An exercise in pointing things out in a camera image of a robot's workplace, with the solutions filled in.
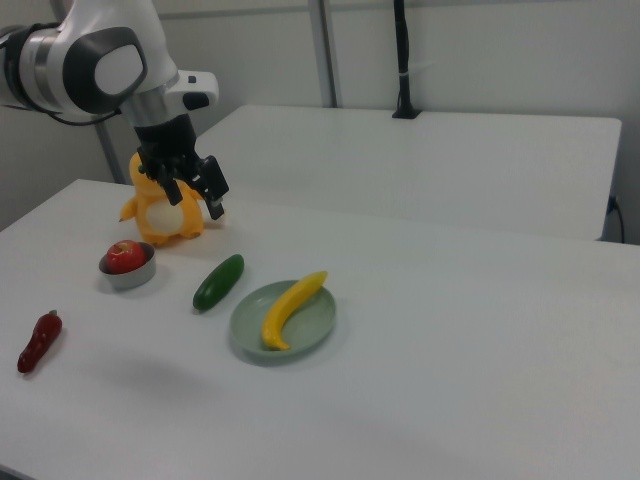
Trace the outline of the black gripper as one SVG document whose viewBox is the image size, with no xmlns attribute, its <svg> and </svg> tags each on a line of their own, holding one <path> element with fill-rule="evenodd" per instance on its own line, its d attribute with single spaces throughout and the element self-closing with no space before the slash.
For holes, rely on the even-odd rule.
<svg viewBox="0 0 640 480">
<path fill-rule="evenodd" d="M 218 160 L 208 156 L 201 160 L 195 151 L 196 134 L 188 114 L 167 122 L 134 128 L 140 142 L 138 153 L 146 176 L 161 183 L 172 206 L 183 200 L 178 180 L 196 181 L 210 217 L 224 215 L 223 197 L 229 186 Z"/>
</svg>

